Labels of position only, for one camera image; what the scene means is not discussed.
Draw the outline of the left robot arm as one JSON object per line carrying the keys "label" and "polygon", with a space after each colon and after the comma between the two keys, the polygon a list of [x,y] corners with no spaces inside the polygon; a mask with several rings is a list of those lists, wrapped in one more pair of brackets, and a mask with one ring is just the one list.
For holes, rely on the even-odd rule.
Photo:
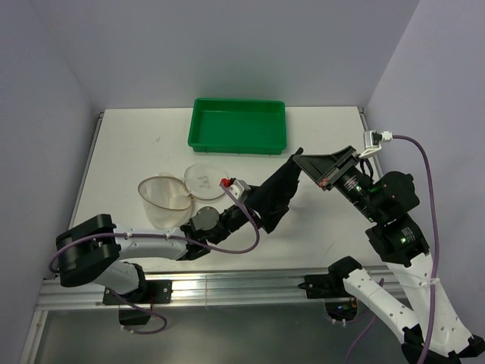
{"label": "left robot arm", "polygon": [[183,226],[156,231],[122,227],[109,214],[100,214],[57,237],[49,268],[59,275],[62,287],[96,283],[138,303],[145,299],[148,285],[134,259],[194,261],[220,252],[218,244],[244,224],[255,231],[261,227],[252,210],[237,205],[223,212],[202,208]]}

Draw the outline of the black bra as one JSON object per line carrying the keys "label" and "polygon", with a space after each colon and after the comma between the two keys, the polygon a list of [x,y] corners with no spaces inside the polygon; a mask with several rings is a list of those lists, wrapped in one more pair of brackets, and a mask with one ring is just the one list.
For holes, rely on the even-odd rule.
{"label": "black bra", "polygon": [[298,148],[261,186],[251,186],[245,205],[257,213],[258,225],[267,234],[275,230],[289,211],[289,203],[296,194],[302,171],[293,161],[293,157],[303,152],[302,147]]}

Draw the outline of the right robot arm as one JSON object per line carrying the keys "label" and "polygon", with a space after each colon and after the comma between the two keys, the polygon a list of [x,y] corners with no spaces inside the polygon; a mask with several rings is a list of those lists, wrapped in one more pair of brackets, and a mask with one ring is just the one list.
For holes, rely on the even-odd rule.
{"label": "right robot arm", "polygon": [[430,247],[409,211],[419,205],[414,178],[391,171],[378,181],[357,169],[351,146],[331,155],[296,155],[294,162],[322,189],[337,189],[372,223],[374,251],[396,276],[410,306],[386,292],[351,256],[325,275],[307,275],[299,288],[308,298],[361,300],[394,333],[410,363],[459,363],[484,352],[484,340],[456,315],[433,267]]}

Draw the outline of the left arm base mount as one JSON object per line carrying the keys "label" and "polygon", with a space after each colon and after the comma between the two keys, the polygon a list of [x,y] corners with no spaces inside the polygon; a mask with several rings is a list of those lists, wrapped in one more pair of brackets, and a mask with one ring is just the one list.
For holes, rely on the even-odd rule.
{"label": "left arm base mount", "polygon": [[[122,330],[138,335],[157,334],[165,330],[167,319],[155,311],[155,305],[171,302],[172,287],[171,280],[148,280],[141,288],[124,295],[105,288],[102,304],[118,307],[118,322]],[[161,327],[144,329],[150,319],[159,319]]]}

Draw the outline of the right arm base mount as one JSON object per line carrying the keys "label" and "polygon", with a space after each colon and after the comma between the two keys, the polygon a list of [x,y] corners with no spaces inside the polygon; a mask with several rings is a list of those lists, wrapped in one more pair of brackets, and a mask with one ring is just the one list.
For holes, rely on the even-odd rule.
{"label": "right arm base mount", "polygon": [[356,319],[357,299],[344,290],[342,280],[336,275],[306,275],[298,288],[305,291],[308,300],[323,300],[325,312],[334,325],[344,325]]}

